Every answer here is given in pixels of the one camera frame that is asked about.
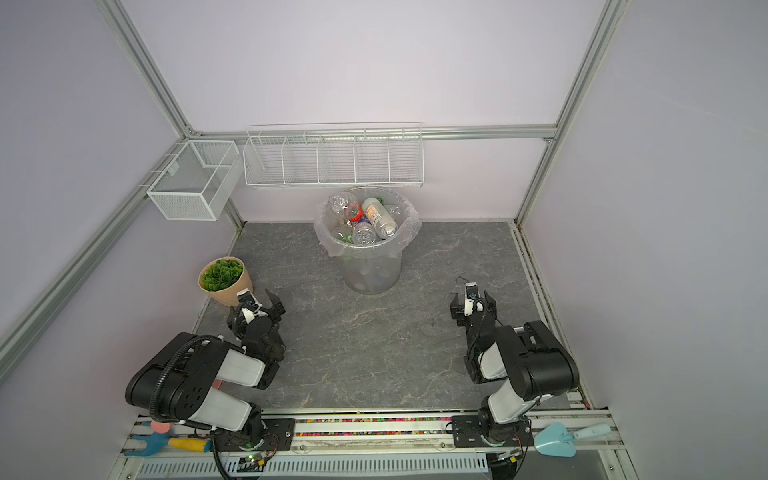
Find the Ganten clear water bottle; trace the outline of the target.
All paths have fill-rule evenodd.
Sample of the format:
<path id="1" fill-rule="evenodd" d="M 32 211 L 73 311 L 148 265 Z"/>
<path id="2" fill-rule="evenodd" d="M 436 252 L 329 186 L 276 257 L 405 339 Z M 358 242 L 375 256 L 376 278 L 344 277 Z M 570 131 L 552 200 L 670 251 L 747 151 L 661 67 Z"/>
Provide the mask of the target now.
<path id="1" fill-rule="evenodd" d="M 343 209 L 348 203 L 351 202 L 358 202 L 356 196 L 348 191 L 342 191 L 338 193 L 334 193 L 329 196 L 328 198 L 328 205 L 331 210 L 331 212 L 338 217 L 340 220 L 351 223 L 347 221 L 343 216 Z"/>

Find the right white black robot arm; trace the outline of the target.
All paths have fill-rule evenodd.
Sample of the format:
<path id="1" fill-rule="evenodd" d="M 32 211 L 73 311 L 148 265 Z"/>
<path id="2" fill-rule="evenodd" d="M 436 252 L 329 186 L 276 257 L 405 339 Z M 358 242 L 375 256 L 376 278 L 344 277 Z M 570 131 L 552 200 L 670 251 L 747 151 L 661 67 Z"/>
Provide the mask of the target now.
<path id="1" fill-rule="evenodd" d="M 511 439 L 524 428 L 527 412 L 579 386 L 575 360 L 546 324 L 501 325 L 496 301 L 476 283 L 454 296 L 450 314 L 465 331 L 464 364 L 471 380 L 500 383 L 478 411 L 480 435 L 489 444 Z"/>

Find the frosted bottle yellow label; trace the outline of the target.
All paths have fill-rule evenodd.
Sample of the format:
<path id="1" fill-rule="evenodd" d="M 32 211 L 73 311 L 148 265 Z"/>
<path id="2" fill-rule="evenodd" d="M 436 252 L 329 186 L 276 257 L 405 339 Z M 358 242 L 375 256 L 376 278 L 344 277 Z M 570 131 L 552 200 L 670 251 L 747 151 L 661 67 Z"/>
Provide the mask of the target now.
<path id="1" fill-rule="evenodd" d="M 367 198 L 363 202 L 362 208 L 366 218 L 380 238 L 389 239 L 396 234 L 398 224 L 378 198 Z"/>

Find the small blue label water bottle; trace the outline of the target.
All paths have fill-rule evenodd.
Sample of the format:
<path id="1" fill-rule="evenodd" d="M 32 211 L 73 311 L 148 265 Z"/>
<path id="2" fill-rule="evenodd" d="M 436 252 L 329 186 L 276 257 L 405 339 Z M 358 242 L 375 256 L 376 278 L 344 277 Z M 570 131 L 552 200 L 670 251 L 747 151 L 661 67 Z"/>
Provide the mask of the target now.
<path id="1" fill-rule="evenodd" d="M 353 225 L 352 242 L 355 246 L 375 245 L 379 240 L 376 229 L 368 221 L 359 221 Z"/>

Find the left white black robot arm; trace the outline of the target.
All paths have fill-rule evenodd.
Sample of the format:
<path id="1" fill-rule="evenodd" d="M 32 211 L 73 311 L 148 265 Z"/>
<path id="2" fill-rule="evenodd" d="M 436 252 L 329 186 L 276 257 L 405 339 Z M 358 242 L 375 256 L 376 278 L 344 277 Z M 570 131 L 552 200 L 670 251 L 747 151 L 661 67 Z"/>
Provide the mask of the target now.
<path id="1" fill-rule="evenodd" d="M 248 289 L 237 293 L 238 305 L 227 319 L 237 343 L 214 335 L 176 335 L 129 381 L 126 402 L 157 422 L 210 430 L 235 449 L 260 447 L 269 435 L 261 407 L 214 383 L 264 390 L 273 382 L 286 351 L 280 334 L 286 309 L 278 295 L 266 295 L 268 305 Z"/>

